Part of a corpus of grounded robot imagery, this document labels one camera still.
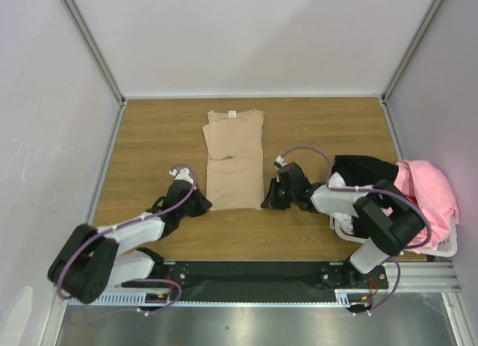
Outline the beige t shirt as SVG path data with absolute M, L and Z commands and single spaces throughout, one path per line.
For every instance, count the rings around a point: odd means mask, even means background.
M 264 200 L 264 112 L 208 112 L 206 197 L 215 211 L 260 209 Z

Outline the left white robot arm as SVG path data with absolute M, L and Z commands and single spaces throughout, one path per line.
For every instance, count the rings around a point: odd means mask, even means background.
M 185 217 L 206 214 L 213 204 L 188 180 L 175 180 L 139 216 L 113 226 L 74 228 L 47 272 L 63 299 L 90 304 L 111 286 L 140 279 L 156 286 L 164 279 L 161 257 L 141 245 L 176 231 Z

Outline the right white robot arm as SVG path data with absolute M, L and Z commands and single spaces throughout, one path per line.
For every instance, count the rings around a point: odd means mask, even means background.
M 360 220 L 368 238 L 343 263 L 346 284 L 359 288 L 370 280 L 371 272 L 406 249 L 421 248 L 432 236 L 431 226 L 421 210 L 387 180 L 371 187 L 335 187 L 328 182 L 310 183 L 296 163 L 278 160 L 276 177 L 261 204 L 265 209 L 300 210 L 346 214 Z

